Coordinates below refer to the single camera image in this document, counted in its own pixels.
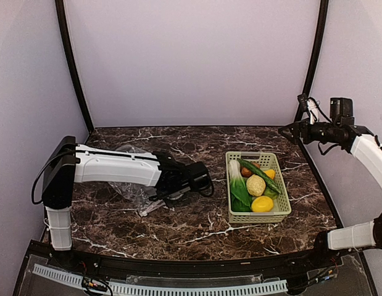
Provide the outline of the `clear dotted zip top bag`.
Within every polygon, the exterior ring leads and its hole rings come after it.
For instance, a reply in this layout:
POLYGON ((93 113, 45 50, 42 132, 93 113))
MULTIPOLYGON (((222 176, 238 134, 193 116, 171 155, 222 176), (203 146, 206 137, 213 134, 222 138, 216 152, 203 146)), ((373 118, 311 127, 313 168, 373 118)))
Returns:
POLYGON ((130 200, 140 216, 163 206, 163 201, 151 201, 157 194, 153 187, 160 177, 157 157, 132 145, 116 149, 118 155, 108 156, 107 172, 111 186, 124 198, 130 200))

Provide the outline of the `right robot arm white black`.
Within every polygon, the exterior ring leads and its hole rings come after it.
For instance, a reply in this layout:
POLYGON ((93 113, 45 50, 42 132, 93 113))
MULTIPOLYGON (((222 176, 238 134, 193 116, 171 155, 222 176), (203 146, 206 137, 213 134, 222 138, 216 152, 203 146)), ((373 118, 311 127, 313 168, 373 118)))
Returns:
MULTIPOLYGON (((365 192, 368 187, 361 183, 374 180, 382 193, 382 143, 366 126, 355 123, 352 100, 332 97, 330 113, 324 115, 325 121, 320 121, 318 117, 323 111, 314 98, 301 94, 297 99, 300 112, 307 114, 307 118, 299 117, 281 127, 279 133, 294 144, 317 142, 319 146, 340 147, 359 162, 357 167, 362 173, 369 174, 367 177, 352 174, 358 182, 356 189, 365 192)), ((335 250, 382 249, 382 212, 369 222, 319 234, 315 247, 308 255, 308 262, 315 268, 330 260, 335 250)))

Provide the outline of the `pale green plastic basket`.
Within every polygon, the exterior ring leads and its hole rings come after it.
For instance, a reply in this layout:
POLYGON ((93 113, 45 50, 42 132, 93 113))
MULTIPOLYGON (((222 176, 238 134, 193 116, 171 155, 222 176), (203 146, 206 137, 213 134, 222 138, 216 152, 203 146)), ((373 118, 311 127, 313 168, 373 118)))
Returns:
MULTIPOLYGON (((228 214, 231 223, 279 223, 291 213, 292 209, 288 193, 275 154, 268 152, 229 151, 226 153, 226 178, 228 187, 228 214), (257 213, 253 212, 252 210, 250 212, 233 212, 231 210, 230 177, 228 173, 228 163, 230 160, 237 160, 238 158, 247 160, 251 163, 258 163, 262 171, 269 169, 275 170, 276 176, 273 180, 280 187, 282 193, 279 195, 279 197, 273 200, 274 207, 270 212, 257 213)), ((250 198, 253 202, 257 197, 250 195, 250 198)))

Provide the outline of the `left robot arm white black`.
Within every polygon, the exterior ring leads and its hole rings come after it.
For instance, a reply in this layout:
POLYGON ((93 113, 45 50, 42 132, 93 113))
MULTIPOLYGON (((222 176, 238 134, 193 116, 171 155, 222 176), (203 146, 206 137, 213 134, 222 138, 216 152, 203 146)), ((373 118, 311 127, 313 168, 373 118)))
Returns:
POLYGON ((214 185, 202 162, 180 163, 166 152, 121 152, 81 145, 64 137, 39 175, 43 179, 40 202, 48 216, 51 244, 56 258, 67 269, 80 264, 72 249, 71 218, 73 185, 87 182, 131 183, 152 187, 151 200, 166 202, 187 192, 210 197, 214 185))

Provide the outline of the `bok choy toy green white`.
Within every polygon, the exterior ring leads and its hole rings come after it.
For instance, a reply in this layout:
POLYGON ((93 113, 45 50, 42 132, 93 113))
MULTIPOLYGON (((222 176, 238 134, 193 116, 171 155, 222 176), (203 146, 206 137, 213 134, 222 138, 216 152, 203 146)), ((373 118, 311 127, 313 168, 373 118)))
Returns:
POLYGON ((250 212, 252 199, 246 188, 246 183, 241 175, 240 163, 230 160, 228 163, 230 177, 231 210, 233 212, 250 212))

